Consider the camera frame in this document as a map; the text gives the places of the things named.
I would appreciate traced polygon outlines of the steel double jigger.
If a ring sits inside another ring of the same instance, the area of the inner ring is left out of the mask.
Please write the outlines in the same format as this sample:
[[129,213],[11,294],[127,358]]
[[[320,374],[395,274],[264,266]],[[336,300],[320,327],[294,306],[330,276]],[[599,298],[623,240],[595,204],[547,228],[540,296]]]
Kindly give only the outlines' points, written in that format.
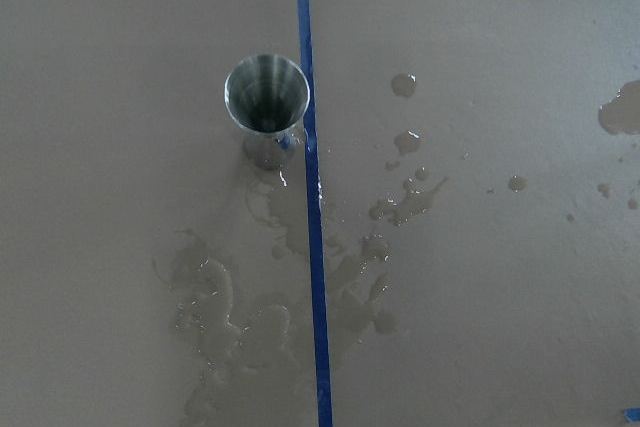
[[291,161],[294,128],[310,104],[309,83],[295,62],[279,54],[242,59],[225,80],[224,103],[243,131],[243,152],[256,167],[279,170]]

